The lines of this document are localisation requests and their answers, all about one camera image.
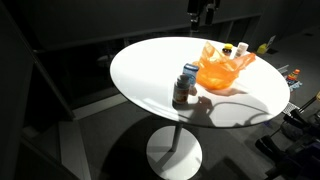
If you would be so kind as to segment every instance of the table top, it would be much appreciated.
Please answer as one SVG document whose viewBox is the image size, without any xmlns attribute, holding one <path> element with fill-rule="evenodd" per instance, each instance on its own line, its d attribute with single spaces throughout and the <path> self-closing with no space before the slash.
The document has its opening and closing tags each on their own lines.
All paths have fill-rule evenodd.
<svg viewBox="0 0 320 180">
<path fill-rule="evenodd" d="M 141 108 L 196 126 L 249 126 L 282 112 L 289 102 L 288 85 L 273 66 L 258 56 L 240 71 L 231 87 L 208 92 L 196 84 L 198 92 L 189 95 L 188 104 L 172 103 L 174 83 L 183 66 L 199 60 L 206 41 L 216 49 L 224 46 L 189 37 L 156 38 L 132 44 L 113 59 L 111 78 L 119 91 Z"/>
</svg>

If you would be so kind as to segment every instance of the small bottle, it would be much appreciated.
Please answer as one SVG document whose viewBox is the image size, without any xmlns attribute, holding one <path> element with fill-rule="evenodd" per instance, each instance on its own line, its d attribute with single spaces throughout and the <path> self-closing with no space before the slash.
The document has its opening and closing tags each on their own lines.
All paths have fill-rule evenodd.
<svg viewBox="0 0 320 180">
<path fill-rule="evenodd" d="M 234 58 L 238 58 L 238 57 L 242 56 L 247 51 L 248 47 L 249 47 L 249 45 L 247 43 L 240 42 L 238 44 L 237 52 L 236 52 L 236 55 L 234 56 Z"/>
<path fill-rule="evenodd" d="M 185 104 L 188 101 L 189 95 L 189 76 L 182 74 L 177 78 L 177 82 L 174 84 L 173 101 L 177 104 Z"/>
<path fill-rule="evenodd" d="M 232 53 L 232 47 L 232 44 L 225 44 L 224 48 L 222 49 L 223 54 L 226 56 L 230 56 L 230 54 Z"/>
<path fill-rule="evenodd" d="M 193 87 L 196 84 L 197 73 L 199 71 L 199 67 L 187 63 L 183 67 L 182 74 L 186 74 L 189 76 L 190 86 Z"/>
<path fill-rule="evenodd" d="M 288 76 L 287 76 L 287 83 L 289 85 L 293 85 L 294 83 L 297 82 L 297 79 L 298 79 L 298 75 L 300 73 L 300 70 L 299 69 L 296 69 L 294 70 L 292 73 L 290 73 Z"/>
</svg>

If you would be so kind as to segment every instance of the orange plastic bag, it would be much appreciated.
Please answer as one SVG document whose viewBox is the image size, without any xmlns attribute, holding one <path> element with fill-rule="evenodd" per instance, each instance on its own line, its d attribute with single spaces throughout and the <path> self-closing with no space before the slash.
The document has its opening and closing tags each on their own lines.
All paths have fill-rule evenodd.
<svg viewBox="0 0 320 180">
<path fill-rule="evenodd" d="M 244 69 L 255 60 L 255 54 L 250 53 L 236 59 L 229 59 L 206 42 L 199 61 L 193 62 L 199 67 L 197 83 L 208 90 L 225 89 L 232 85 Z"/>
</svg>

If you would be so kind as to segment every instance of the table base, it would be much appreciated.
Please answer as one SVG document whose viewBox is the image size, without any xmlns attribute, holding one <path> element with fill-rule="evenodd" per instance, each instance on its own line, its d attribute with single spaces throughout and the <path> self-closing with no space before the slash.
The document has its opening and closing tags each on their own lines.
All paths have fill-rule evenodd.
<svg viewBox="0 0 320 180">
<path fill-rule="evenodd" d="M 202 162 L 202 150 L 198 140 L 186 129 L 181 130 L 177 149 L 171 150 L 175 126 L 157 130 L 147 144 L 147 159 L 163 179 L 189 179 L 194 176 Z"/>
</svg>

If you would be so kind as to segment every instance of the dark floor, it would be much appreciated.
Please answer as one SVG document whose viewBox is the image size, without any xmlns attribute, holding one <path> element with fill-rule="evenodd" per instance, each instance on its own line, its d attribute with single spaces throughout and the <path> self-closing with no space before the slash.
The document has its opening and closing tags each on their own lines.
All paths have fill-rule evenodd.
<svg viewBox="0 0 320 180">
<path fill-rule="evenodd" d="M 302 87 L 291 93 L 291 102 L 301 106 L 320 90 L 319 28 L 305 30 L 272 45 L 272 54 L 261 55 L 276 68 L 289 64 L 289 71 L 301 70 Z M 308 112 L 319 109 L 314 103 Z M 192 180 L 264 179 L 273 163 L 258 151 L 254 143 L 271 134 L 282 123 L 283 115 L 269 124 L 239 129 L 209 129 L 184 126 L 200 142 L 203 161 Z M 126 102 L 79 120 L 82 138 L 93 180 L 161 179 L 149 167 L 146 144 L 157 129 L 175 125 Z M 281 133 L 273 137 L 280 148 L 291 142 Z"/>
</svg>

